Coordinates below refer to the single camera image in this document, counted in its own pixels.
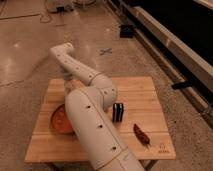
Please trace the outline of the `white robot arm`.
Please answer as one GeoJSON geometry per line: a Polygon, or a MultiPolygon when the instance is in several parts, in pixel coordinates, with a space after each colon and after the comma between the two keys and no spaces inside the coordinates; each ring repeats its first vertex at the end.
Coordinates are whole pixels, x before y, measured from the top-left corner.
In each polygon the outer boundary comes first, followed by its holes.
{"type": "Polygon", "coordinates": [[[101,72],[74,58],[71,43],[50,49],[50,55],[84,86],[65,96],[71,125],[95,171],[145,171],[114,127],[105,110],[117,100],[117,87],[101,72]]]}

